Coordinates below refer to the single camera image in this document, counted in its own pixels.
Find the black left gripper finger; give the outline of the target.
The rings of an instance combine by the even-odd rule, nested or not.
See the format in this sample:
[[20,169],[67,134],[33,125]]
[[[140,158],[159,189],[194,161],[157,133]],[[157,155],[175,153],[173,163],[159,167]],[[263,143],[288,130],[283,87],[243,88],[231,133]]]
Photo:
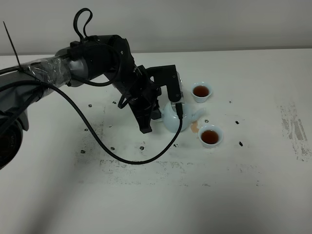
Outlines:
[[135,116],[139,129],[143,134],[150,133],[152,128],[150,126],[151,116],[149,115],[139,115]]
[[162,121],[162,113],[159,108],[159,103],[155,102],[151,112],[151,119],[155,121]]

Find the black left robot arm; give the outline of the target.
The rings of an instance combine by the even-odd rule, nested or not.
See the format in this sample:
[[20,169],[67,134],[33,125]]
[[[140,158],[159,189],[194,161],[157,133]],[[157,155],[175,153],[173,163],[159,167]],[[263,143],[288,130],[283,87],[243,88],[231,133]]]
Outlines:
[[161,83],[151,80],[152,69],[136,66],[126,39],[117,35],[91,36],[74,41],[55,56],[42,58],[0,72],[0,165],[18,153],[28,130],[27,108],[63,85],[95,86],[101,75],[121,93],[119,108],[129,105],[142,133],[161,117],[158,96]]

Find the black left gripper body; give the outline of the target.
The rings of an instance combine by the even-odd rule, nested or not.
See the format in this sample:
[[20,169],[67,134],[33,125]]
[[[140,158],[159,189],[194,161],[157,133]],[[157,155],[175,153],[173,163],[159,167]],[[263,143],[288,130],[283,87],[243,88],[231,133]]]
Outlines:
[[126,105],[134,108],[134,115],[144,112],[151,114],[157,98],[161,95],[161,88],[153,88],[151,78],[147,75],[143,65],[121,65],[117,77],[113,82],[114,87],[121,93],[118,108]]

